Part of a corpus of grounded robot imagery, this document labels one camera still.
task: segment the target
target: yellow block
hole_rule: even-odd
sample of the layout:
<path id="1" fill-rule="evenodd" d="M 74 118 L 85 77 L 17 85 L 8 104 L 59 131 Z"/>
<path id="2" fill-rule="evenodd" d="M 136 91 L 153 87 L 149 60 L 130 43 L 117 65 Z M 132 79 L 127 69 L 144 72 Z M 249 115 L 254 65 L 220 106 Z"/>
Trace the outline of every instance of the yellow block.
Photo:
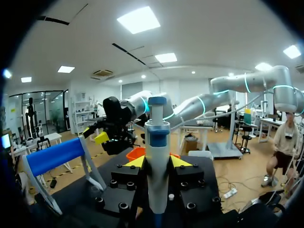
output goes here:
<path id="1" fill-rule="evenodd" d="M 245 109 L 245 113 L 250 114 L 250 113 L 251 113 L 251 110 L 250 110 L 249 108 L 246 108 L 246 109 Z"/>
<path id="2" fill-rule="evenodd" d="M 139 158 L 136 158 L 135 160 L 129 162 L 129 163 L 126 163 L 125 165 L 123 166 L 131 166 L 131 165 L 134 165 L 136 167 L 139 167 L 141 168 L 143 166 L 143 160 L 144 160 L 144 155 L 139 157 Z"/>
<path id="3" fill-rule="evenodd" d="M 87 130 L 89 130 L 89 128 L 88 128 L 88 127 L 87 127 L 87 128 L 84 130 L 84 132 L 86 132 Z M 83 133 L 84 133 L 84 132 L 83 132 Z"/>
<path id="4" fill-rule="evenodd" d="M 95 143 L 97 144 L 97 145 L 99 145 L 99 144 L 102 144 L 102 143 L 104 143 L 104 142 L 106 142 L 106 141 L 109 141 L 110 139 L 109 139 L 109 136 L 108 136 L 108 134 L 106 133 L 106 132 L 101 132 L 100 134 L 99 134 L 99 136 L 97 136 L 96 138 L 95 138 Z"/>
<path id="5" fill-rule="evenodd" d="M 173 163 L 174 167 L 179 167 L 181 165 L 183 165 L 183 166 L 192 166 L 190 163 L 185 162 L 185 161 L 183 161 L 183 160 L 181 160 L 181 159 L 179 159 L 179 158 L 177 158 L 177 157 L 175 157 L 173 155 L 170 155 L 170 156 L 171 156 L 172 163 Z"/>

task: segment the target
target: orange container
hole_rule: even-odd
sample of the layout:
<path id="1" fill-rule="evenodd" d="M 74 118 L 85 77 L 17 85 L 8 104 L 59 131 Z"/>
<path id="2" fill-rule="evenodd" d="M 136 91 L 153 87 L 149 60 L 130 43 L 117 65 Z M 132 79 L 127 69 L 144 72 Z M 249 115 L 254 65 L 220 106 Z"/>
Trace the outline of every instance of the orange container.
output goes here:
<path id="1" fill-rule="evenodd" d="M 126 157 L 127 157 L 127 159 L 129 159 L 129 162 L 131 162 L 131 161 L 133 161 L 133 160 L 135 160 L 135 159 L 137 159 L 137 158 L 139 158 L 139 157 L 145 155 L 145 154 L 146 154 L 145 149 L 146 149 L 146 148 L 143 148 L 143 147 L 136 147 L 136 148 L 133 149 L 131 152 L 129 152 L 129 153 L 126 155 Z M 179 156 L 179 155 L 176 155 L 176 154 L 170 153 L 170 155 L 173 155 L 173 156 L 175 156 L 175 157 L 177 157 L 177 158 L 180 158 L 180 156 Z"/>

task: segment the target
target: computer screen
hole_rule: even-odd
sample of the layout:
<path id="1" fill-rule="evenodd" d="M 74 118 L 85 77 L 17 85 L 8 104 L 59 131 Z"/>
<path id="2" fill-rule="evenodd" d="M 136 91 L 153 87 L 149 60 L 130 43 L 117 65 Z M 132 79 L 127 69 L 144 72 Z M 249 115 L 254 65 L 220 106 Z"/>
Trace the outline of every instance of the computer screen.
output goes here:
<path id="1" fill-rule="evenodd" d="M 10 147 L 10 137 L 9 134 L 5 134 L 4 136 L 1 137 L 2 139 L 2 147 L 4 149 L 7 149 Z"/>

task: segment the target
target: air conditioner vent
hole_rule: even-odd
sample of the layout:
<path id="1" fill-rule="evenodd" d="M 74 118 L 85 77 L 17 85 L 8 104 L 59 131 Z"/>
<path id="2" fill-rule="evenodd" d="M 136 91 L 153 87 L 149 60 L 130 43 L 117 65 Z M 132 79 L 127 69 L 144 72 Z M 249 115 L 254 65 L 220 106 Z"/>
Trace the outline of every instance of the air conditioner vent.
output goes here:
<path id="1" fill-rule="evenodd" d="M 304 73 L 304 65 L 297 65 L 295 67 L 295 69 L 297 70 L 297 72 L 299 72 L 300 74 Z"/>
<path id="2" fill-rule="evenodd" d="M 111 71 L 111 70 L 97 70 L 93 74 L 96 75 L 96 76 L 99 76 L 99 77 L 106 77 L 106 76 L 112 75 L 113 71 Z"/>
<path id="3" fill-rule="evenodd" d="M 93 76 L 91 76 L 90 78 L 91 78 L 91 79 L 94 79 L 94 80 L 98 80 L 98 81 L 101 80 L 100 78 L 98 78 L 98 77 L 93 77 Z"/>

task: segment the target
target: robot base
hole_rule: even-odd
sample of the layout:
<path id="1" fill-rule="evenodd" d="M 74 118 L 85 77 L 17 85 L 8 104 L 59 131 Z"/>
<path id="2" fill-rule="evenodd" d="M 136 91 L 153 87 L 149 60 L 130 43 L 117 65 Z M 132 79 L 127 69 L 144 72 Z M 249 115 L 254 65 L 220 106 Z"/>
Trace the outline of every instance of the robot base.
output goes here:
<path id="1" fill-rule="evenodd" d="M 239 158 L 243 156 L 243 154 L 239 151 L 239 149 L 232 144 L 232 149 L 226 148 L 226 142 L 213 142 L 208 143 L 207 146 L 209 151 L 211 152 L 213 158 Z"/>

